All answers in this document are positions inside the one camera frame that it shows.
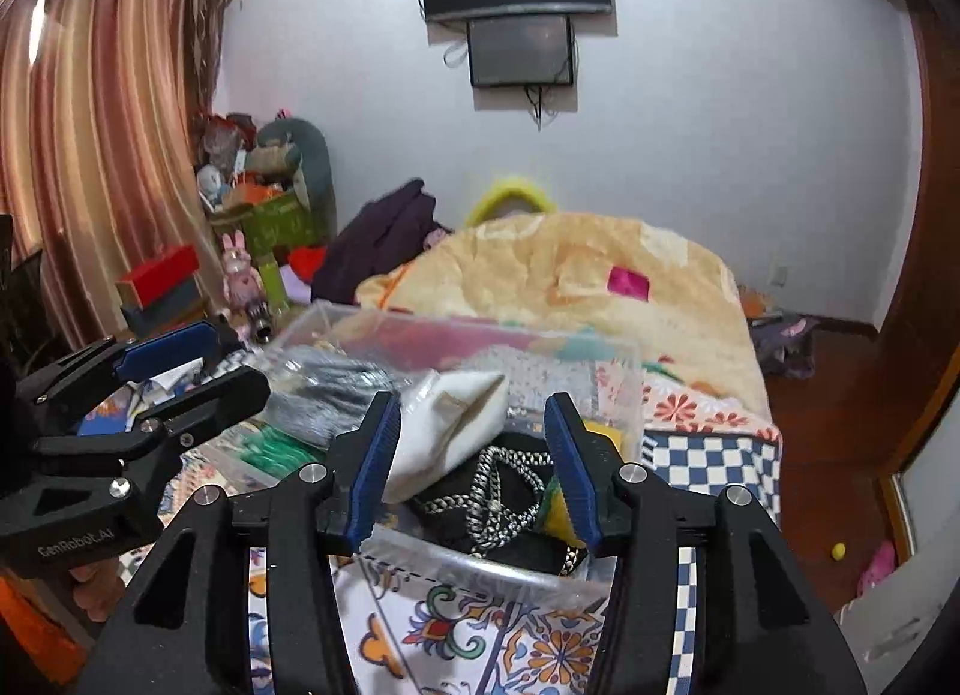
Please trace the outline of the person's left hand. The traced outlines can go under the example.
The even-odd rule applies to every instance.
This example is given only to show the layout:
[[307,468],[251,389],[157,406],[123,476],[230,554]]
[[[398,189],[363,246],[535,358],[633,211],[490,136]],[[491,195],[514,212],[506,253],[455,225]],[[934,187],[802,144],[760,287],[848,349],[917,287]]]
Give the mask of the person's left hand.
[[71,599],[86,619],[103,625],[119,606],[133,575],[145,562],[151,546],[139,547],[119,557],[70,570]]

